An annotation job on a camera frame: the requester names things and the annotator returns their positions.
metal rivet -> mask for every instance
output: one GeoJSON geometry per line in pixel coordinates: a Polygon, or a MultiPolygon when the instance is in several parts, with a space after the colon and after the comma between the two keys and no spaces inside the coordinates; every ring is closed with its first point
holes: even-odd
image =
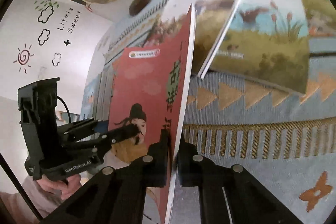
{"type": "Polygon", "coordinates": [[[241,165],[239,165],[239,164],[235,164],[235,165],[232,167],[232,169],[233,169],[233,171],[235,171],[235,172],[237,172],[237,173],[241,173],[241,172],[244,170],[244,168],[243,168],[241,165]]]}
{"type": "Polygon", "coordinates": [[[203,160],[203,157],[201,155],[194,155],[193,156],[193,160],[194,161],[202,161],[203,160]]]}
{"type": "Polygon", "coordinates": [[[152,156],[146,155],[142,158],[144,162],[151,162],[153,160],[152,156]]]}
{"type": "Polygon", "coordinates": [[[110,175],[112,173],[113,173],[113,168],[112,167],[107,166],[103,169],[103,174],[104,175],[110,175]]]}

white wall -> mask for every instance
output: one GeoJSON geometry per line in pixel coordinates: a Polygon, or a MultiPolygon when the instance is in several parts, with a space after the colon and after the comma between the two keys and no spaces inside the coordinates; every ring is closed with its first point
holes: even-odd
{"type": "MultiPolygon", "coordinates": [[[[21,113],[17,101],[0,96],[0,153],[22,183],[27,176],[24,163],[28,150],[22,134],[21,113]]],[[[0,167],[0,192],[16,193],[17,190],[0,167]]]]}
{"type": "MultiPolygon", "coordinates": [[[[89,12],[82,5],[58,2],[44,23],[41,20],[44,14],[40,18],[39,9],[48,5],[40,4],[41,1],[14,0],[0,22],[0,96],[17,100],[18,88],[39,79],[60,77],[58,95],[65,100],[70,112],[80,114],[95,46],[112,22],[89,12]],[[38,41],[43,30],[50,32],[44,44],[38,41]],[[64,41],[67,40],[71,44],[66,46],[64,41]],[[20,65],[18,54],[25,47],[30,58],[28,63],[20,65]],[[56,53],[61,59],[54,66],[52,61],[56,53]]],[[[60,102],[57,109],[65,111],[60,102]]]]}

red book cover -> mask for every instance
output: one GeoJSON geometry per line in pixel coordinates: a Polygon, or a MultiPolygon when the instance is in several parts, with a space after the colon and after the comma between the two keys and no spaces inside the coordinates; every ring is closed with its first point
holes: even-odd
{"type": "MultiPolygon", "coordinates": [[[[147,154],[148,146],[160,140],[161,129],[171,135],[170,166],[176,157],[194,48],[196,14],[191,6],[180,30],[157,46],[126,48],[120,57],[110,105],[109,130],[134,123],[141,133],[112,145],[118,159],[129,164],[147,154]]],[[[174,190],[169,191],[169,170],[164,188],[147,189],[159,210],[161,223],[168,221],[174,190]]]]}

sun drawing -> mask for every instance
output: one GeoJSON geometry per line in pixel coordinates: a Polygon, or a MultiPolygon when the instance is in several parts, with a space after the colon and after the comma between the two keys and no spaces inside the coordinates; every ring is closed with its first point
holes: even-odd
{"type": "Polygon", "coordinates": [[[19,72],[21,71],[22,67],[25,67],[29,61],[29,59],[34,56],[35,54],[30,54],[30,48],[32,46],[30,45],[28,49],[26,49],[26,44],[25,44],[25,48],[23,50],[20,50],[20,48],[17,48],[19,50],[19,54],[17,55],[17,60],[15,60],[13,63],[19,62],[19,64],[21,65],[19,68],[19,72]]]}

brown striped pattern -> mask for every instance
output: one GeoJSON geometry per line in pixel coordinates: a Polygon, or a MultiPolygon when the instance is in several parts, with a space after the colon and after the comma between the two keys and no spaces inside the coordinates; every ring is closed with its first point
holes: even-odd
{"type": "Polygon", "coordinates": [[[185,124],[184,136],[187,142],[200,148],[200,154],[241,159],[291,159],[335,152],[335,123],[336,117],[270,124],[185,124]]]}

